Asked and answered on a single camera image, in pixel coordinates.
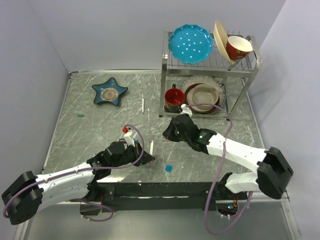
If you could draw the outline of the white pen red tip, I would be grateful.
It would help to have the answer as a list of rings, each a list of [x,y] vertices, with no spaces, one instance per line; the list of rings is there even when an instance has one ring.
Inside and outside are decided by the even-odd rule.
[[[153,157],[153,151],[154,151],[154,141],[152,140],[150,143],[150,148],[149,148],[149,154]]]

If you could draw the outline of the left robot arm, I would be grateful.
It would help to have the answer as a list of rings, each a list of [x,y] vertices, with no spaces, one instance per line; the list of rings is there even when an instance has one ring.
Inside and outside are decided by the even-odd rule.
[[[12,225],[18,225],[38,211],[61,202],[94,201],[104,194],[98,181],[109,176],[113,169],[139,167],[154,160],[140,143],[125,146],[115,141],[75,167],[39,175],[24,172],[1,195],[3,216]]]

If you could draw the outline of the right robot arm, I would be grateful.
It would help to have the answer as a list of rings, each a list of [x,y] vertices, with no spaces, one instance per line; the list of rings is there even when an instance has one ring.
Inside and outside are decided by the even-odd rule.
[[[198,128],[186,113],[172,118],[162,135],[168,141],[185,142],[197,152],[224,157],[249,170],[224,178],[225,183],[218,188],[224,199],[240,192],[261,191],[269,198],[279,200],[294,174],[278,148],[256,148],[225,138],[213,130]]]

